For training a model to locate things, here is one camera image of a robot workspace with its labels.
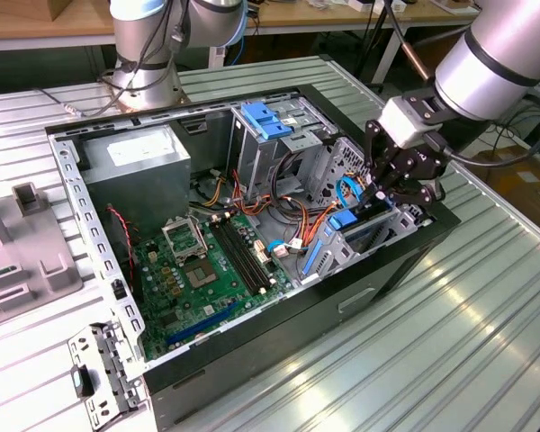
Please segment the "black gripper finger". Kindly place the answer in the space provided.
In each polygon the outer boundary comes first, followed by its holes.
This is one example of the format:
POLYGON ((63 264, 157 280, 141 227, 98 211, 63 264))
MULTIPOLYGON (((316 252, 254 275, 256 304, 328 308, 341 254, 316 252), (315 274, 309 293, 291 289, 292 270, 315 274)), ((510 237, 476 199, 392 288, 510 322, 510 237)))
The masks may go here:
POLYGON ((381 124, 368 121, 364 129, 364 165, 371 180, 380 182, 394 157, 394 143, 381 124))
POLYGON ((446 191, 438 179, 425 183, 413 179, 401 179, 389 188, 382 189, 381 193, 397 205, 429 206, 443 201, 446 197, 446 191))

